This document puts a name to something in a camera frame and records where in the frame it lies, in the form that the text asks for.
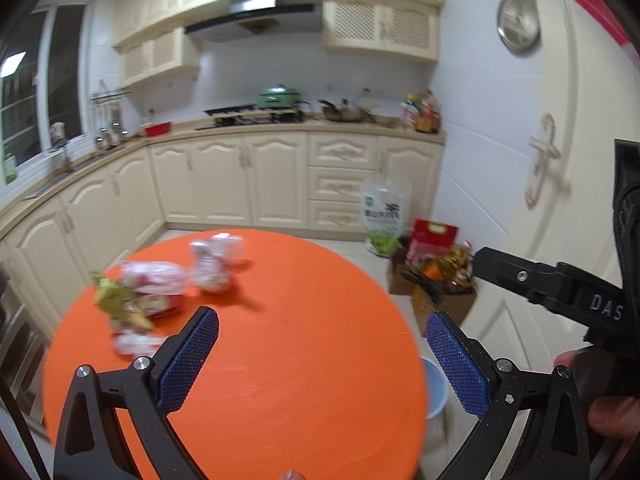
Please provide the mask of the person's right hand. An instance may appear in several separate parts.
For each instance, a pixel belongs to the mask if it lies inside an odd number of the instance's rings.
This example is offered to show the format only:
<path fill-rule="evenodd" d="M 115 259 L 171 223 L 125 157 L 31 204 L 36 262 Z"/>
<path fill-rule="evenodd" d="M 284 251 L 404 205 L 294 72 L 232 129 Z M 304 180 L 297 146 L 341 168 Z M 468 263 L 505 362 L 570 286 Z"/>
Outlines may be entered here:
<path fill-rule="evenodd" d="M 588 422 L 603 437 L 632 443 L 640 428 L 639 400 L 629 396 L 602 396 L 591 404 Z"/>

